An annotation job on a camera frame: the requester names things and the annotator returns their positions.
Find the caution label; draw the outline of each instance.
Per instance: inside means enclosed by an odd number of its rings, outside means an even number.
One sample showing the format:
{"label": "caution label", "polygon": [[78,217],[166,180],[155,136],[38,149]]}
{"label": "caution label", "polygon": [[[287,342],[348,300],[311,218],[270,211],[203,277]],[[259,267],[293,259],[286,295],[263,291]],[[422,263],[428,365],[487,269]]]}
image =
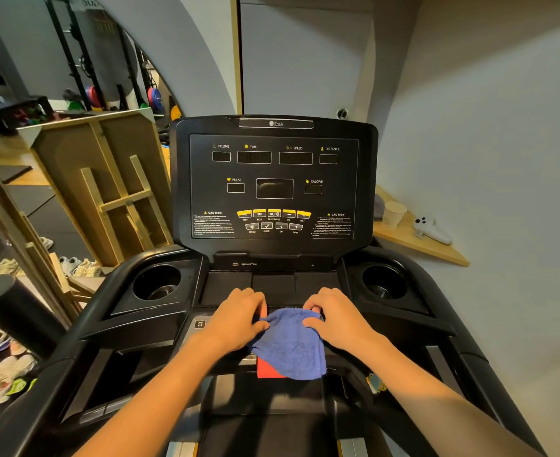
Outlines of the caution label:
{"label": "caution label", "polygon": [[203,215],[193,215],[193,237],[220,238],[234,234],[231,220],[221,211],[207,211]]}
{"label": "caution label", "polygon": [[328,213],[314,224],[312,237],[317,239],[352,239],[353,222],[346,213]]}

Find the treadmill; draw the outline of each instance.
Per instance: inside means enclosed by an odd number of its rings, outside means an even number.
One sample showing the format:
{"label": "treadmill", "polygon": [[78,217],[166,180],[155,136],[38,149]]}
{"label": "treadmill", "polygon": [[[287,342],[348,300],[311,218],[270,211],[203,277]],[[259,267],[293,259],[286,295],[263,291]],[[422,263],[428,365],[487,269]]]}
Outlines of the treadmill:
{"label": "treadmill", "polygon": [[[410,359],[544,453],[428,273],[372,241],[374,126],[213,116],[175,122],[169,136],[176,245],[107,276],[3,414],[0,457],[75,453],[247,287],[269,312],[340,288]],[[160,456],[436,456],[365,365],[329,345],[325,354],[313,381],[258,378],[245,349],[225,356]]]}

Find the hand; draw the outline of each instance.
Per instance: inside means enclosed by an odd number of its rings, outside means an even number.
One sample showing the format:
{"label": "hand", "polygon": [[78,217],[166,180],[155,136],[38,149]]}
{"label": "hand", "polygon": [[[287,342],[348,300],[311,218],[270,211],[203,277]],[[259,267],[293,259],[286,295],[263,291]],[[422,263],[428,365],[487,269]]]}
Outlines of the hand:
{"label": "hand", "polygon": [[334,347],[354,356],[358,356],[358,349],[376,335],[360,311],[339,289],[322,287],[306,301],[303,309],[311,309],[317,313],[322,309],[325,322],[316,317],[308,317],[303,325],[316,330],[322,339]]}
{"label": "hand", "polygon": [[251,288],[234,289],[201,331],[202,338],[206,337],[217,345],[222,356],[239,350],[259,332],[269,329],[266,321],[253,324],[255,314],[267,317],[265,296],[261,292],[255,293]]}

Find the paper cup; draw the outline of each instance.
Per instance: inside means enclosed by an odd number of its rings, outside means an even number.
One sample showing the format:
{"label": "paper cup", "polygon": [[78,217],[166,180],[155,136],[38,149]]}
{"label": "paper cup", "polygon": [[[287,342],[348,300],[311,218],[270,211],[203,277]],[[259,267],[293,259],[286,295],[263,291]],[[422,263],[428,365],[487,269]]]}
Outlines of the paper cup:
{"label": "paper cup", "polygon": [[406,207],[398,202],[386,202],[386,208],[383,211],[382,223],[388,228],[395,229],[403,215],[406,213]]}

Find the red card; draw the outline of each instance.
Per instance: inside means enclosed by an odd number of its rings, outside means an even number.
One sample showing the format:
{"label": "red card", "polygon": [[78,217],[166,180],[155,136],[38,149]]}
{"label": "red card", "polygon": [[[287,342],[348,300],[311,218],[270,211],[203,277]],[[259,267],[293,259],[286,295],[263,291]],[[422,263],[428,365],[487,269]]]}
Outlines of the red card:
{"label": "red card", "polygon": [[287,378],[283,375],[278,374],[277,370],[267,361],[263,361],[261,358],[257,358],[257,378]]}

